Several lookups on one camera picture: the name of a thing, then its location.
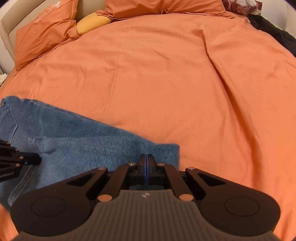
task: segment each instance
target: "red fabric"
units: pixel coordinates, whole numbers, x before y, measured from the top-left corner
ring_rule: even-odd
[[[128,19],[162,13],[205,13],[228,17],[221,0],[106,0],[106,9],[98,15]]]
[[[248,15],[259,11],[259,4],[255,0],[222,0],[227,11]]]
[[[15,48],[17,71],[65,40],[79,38],[74,20],[77,3],[78,0],[60,0],[17,31]]]

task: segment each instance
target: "gray ribbed cover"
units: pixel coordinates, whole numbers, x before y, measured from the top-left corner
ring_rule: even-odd
[[[193,202],[172,190],[121,190],[111,202],[98,203],[77,229],[54,237],[21,233],[15,241],[279,241],[272,232],[255,237],[226,234],[205,221]]]

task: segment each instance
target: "orange bedsheet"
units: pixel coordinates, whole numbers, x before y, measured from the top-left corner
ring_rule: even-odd
[[[13,72],[17,95],[180,145],[180,169],[266,192],[296,236],[296,59],[247,18],[149,15],[100,27]]]

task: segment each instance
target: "copper rivet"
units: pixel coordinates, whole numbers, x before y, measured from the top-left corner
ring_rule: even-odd
[[[188,201],[192,201],[194,199],[194,197],[191,195],[191,194],[181,194],[179,196],[179,199],[181,201],[185,201],[185,202],[188,202]]]
[[[100,196],[98,196],[98,200],[100,202],[109,202],[113,199],[113,197],[111,195],[108,194],[102,194]]]

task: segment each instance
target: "beige headboard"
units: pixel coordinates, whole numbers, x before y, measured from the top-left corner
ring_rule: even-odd
[[[15,59],[16,31],[34,20],[49,5],[58,0],[18,0],[0,20],[0,35],[11,57]],[[105,0],[79,0],[76,21],[105,9]]]

